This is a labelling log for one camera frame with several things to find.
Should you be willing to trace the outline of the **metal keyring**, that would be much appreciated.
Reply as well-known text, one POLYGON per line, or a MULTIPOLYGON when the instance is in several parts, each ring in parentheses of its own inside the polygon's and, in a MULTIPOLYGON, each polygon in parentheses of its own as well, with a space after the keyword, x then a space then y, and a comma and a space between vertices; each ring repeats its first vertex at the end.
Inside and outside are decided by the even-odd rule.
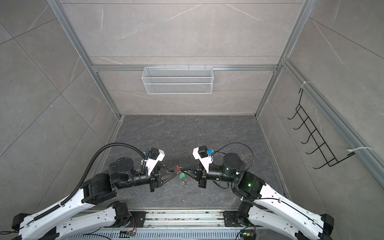
POLYGON ((184 179, 180 179, 182 181, 182 184, 183 184, 183 187, 184 189, 188 187, 188 182, 187 182, 187 179, 186 177, 184 179))

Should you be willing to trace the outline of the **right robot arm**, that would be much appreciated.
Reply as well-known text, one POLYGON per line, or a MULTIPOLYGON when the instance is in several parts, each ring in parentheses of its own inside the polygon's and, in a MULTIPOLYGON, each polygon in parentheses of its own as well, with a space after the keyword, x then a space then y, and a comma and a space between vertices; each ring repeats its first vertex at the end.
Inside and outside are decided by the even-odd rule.
POLYGON ((238 222, 247 227, 264 227, 292 240, 330 240, 334 218, 302 208, 274 190, 264 180, 250 173, 236 153, 224 154, 220 166, 213 163, 215 151, 206 146, 193 149, 198 167, 178 170, 205 188, 209 180, 226 182, 241 199, 236 213, 238 222))

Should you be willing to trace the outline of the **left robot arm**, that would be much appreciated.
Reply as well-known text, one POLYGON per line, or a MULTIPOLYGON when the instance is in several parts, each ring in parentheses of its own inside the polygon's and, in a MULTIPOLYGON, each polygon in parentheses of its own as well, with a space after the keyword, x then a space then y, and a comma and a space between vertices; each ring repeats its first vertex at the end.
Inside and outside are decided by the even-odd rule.
POLYGON ((132 220, 126 203, 114 202, 99 212, 82 215, 89 210, 117 196, 117 190, 149 185, 150 191, 161 187, 160 169, 167 168, 161 161, 165 158, 162 150, 151 148, 142 152, 125 143, 111 143, 101 147, 91 158, 75 189, 64 199, 35 214, 20 213, 14 216, 11 231, 1 235, 16 234, 16 240, 64 240, 87 230, 103 227, 124 227, 132 220), (105 150, 121 146, 138 153, 142 167, 134 170, 133 160, 122 158, 111 163, 108 171, 87 179, 91 167, 105 150))

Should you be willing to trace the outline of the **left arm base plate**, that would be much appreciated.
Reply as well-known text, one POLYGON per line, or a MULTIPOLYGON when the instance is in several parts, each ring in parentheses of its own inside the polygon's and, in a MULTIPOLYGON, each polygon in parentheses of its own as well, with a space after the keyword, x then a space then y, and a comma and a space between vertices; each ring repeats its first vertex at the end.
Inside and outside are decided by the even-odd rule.
POLYGON ((131 214, 131 217, 130 217, 129 224, 127 225, 127 227, 132 229, 135 225, 136 228, 143 228, 145 220, 146 220, 147 212, 145 212, 145 211, 133 211, 133 212, 130 212, 130 214, 131 214))

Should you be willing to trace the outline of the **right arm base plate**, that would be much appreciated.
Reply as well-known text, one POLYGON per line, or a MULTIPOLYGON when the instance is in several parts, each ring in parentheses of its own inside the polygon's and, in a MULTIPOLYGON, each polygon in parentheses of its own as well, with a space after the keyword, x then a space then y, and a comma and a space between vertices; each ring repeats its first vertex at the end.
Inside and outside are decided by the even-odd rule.
POLYGON ((223 211, 225 227, 241 227, 236 211, 223 211))

